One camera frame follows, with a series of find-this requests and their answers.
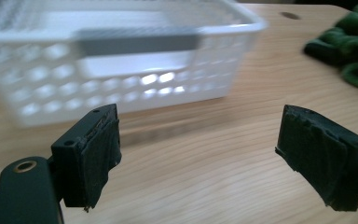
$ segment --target screw hole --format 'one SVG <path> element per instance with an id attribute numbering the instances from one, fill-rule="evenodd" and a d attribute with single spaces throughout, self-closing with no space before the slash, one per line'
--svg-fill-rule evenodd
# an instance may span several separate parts
<path id="1" fill-rule="evenodd" d="M 14 172 L 16 173 L 24 173 L 24 172 L 28 172 L 32 169 L 34 169 L 37 165 L 36 161 L 24 161 L 20 164 L 18 164 L 15 168 L 14 168 Z"/>
<path id="2" fill-rule="evenodd" d="M 74 144 L 74 141 L 66 141 L 63 143 L 65 146 L 69 147 Z"/>

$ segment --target basket handle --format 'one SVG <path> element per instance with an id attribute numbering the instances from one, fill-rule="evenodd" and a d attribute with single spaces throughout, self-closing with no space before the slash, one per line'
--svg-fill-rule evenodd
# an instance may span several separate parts
<path id="1" fill-rule="evenodd" d="M 192 27 L 85 29 L 76 33 L 83 57 L 192 50 L 199 39 Z"/>

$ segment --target wooden table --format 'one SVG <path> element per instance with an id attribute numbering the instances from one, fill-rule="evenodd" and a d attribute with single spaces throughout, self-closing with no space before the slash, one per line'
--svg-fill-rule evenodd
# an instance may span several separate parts
<path id="1" fill-rule="evenodd" d="M 122 163 L 89 214 L 66 223 L 358 223 L 334 212 L 275 154 L 285 104 L 358 133 L 358 89 L 304 44 L 346 14 L 332 6 L 246 5 L 269 22 L 228 97 L 122 115 Z M 296 13 L 300 20 L 281 12 Z M 0 104 L 0 172 L 49 146 L 74 123 L 18 129 Z"/>

